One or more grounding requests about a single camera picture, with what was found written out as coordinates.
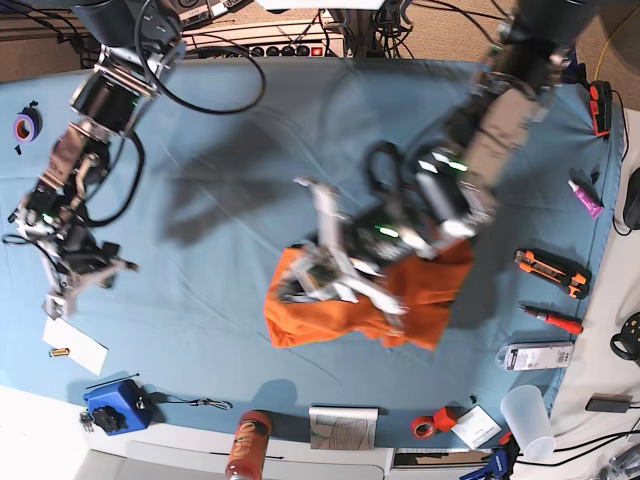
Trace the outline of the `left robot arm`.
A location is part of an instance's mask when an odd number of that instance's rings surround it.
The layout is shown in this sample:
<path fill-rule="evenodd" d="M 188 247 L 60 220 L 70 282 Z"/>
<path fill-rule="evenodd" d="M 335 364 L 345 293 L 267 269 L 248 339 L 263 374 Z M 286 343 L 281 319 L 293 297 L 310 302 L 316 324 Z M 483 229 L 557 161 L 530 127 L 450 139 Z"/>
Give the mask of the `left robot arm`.
<path fill-rule="evenodd" d="M 369 211 L 348 217 L 328 185 L 300 178 L 318 228 L 278 278 L 276 298 L 354 303 L 364 297 L 400 331 L 406 308 L 382 285 L 387 270 L 409 256 L 435 259 L 493 221 L 503 170 L 525 143 L 528 126 L 544 118 L 575 42 L 598 7 L 595 1 L 517 2 L 440 141 L 412 157 L 389 142 L 369 150 L 365 177 L 378 200 Z"/>

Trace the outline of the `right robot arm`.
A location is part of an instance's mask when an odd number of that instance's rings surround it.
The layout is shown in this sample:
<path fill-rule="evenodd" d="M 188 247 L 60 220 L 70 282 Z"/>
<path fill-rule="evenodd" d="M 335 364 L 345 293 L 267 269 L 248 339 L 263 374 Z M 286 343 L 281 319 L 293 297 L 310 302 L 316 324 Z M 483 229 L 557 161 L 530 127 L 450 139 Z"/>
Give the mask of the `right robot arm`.
<path fill-rule="evenodd" d="M 87 189 L 110 173 L 114 136 L 130 140 L 137 166 L 144 166 L 135 126 L 158 97 L 159 80 L 185 52 L 179 15 L 169 1 L 78 1 L 68 7 L 99 42 L 100 56 L 70 101 L 77 121 L 57 140 L 34 189 L 9 217 L 23 241 L 40 251 L 50 295 L 60 300 L 137 268 L 120 258 L 118 245 L 97 244 L 92 234 L 126 209 L 90 219 Z"/>

